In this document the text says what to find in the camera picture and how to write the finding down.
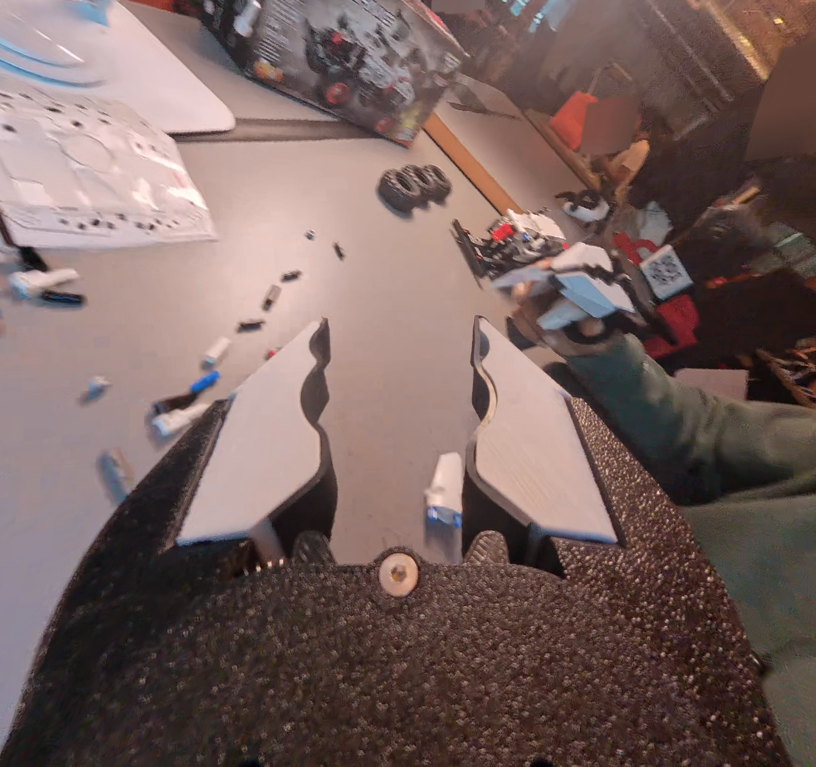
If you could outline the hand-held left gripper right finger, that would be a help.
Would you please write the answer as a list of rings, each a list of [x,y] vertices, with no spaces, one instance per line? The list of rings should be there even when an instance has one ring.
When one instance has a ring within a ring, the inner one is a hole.
[[[471,365],[479,419],[465,462],[471,481],[523,528],[618,544],[574,398],[481,315]]]

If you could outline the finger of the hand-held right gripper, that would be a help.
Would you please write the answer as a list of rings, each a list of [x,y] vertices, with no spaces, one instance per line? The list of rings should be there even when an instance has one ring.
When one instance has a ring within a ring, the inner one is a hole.
[[[549,284],[556,292],[556,301],[537,316],[543,331],[563,330],[589,318],[636,314],[631,295],[615,278],[608,281],[587,272],[566,272],[553,274]]]
[[[511,290],[524,283],[531,284],[531,292],[611,292],[617,286],[617,274],[604,249],[577,243],[552,258],[547,266],[543,262],[531,263],[497,277],[491,288]]]

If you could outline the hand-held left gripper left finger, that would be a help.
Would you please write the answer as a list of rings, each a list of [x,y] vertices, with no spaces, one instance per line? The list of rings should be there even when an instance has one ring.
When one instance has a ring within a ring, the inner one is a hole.
[[[263,562],[292,557],[302,533],[332,538],[337,478],[320,423],[330,394],[327,319],[307,324],[238,386],[176,543],[250,540]]]

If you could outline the white lego panel piece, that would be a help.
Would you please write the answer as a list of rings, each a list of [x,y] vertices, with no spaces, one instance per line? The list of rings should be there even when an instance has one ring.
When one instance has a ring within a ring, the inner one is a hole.
[[[447,513],[447,523],[443,525],[453,528],[449,524],[451,513],[459,512],[463,517],[463,490],[464,461],[462,456],[456,452],[441,455],[436,462],[431,482],[424,492],[427,520],[428,507],[444,508]]]

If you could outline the sticker sheet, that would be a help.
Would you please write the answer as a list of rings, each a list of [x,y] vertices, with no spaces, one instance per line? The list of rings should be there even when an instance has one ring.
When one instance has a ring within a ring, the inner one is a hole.
[[[125,105],[2,77],[2,242],[117,250],[215,241],[176,142]]]

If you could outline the partly built lego truck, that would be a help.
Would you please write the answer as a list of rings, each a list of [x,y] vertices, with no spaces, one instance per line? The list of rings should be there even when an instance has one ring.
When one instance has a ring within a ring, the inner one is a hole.
[[[560,226],[546,212],[508,210],[484,236],[477,236],[457,220],[451,223],[454,240],[473,276],[494,280],[541,259],[558,256],[569,244]]]

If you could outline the scattered small lego pieces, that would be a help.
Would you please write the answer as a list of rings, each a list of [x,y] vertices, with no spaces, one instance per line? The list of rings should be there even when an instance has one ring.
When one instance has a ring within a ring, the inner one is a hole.
[[[100,459],[118,451],[138,482],[174,438],[156,435],[155,402],[226,396],[303,324],[323,269],[344,275],[333,237],[301,227],[240,227],[218,241],[104,252],[42,252],[76,280],[83,304],[24,298],[2,256],[2,523],[29,512],[114,504]]]

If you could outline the lego set box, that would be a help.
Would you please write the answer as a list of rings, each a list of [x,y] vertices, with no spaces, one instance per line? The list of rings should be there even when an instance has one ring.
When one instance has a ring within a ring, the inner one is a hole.
[[[466,52],[420,0],[202,0],[242,74],[404,148]]]

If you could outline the black and white object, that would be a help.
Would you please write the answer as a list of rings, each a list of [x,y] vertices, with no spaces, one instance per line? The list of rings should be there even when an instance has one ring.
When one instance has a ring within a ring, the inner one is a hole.
[[[595,189],[563,191],[554,196],[562,211],[581,223],[602,222],[613,210],[607,199]]]

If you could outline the white book stand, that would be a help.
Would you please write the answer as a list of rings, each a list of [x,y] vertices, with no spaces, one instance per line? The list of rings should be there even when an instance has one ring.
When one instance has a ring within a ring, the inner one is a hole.
[[[171,136],[236,125],[120,0],[1,0],[1,70],[32,87],[117,101]]]

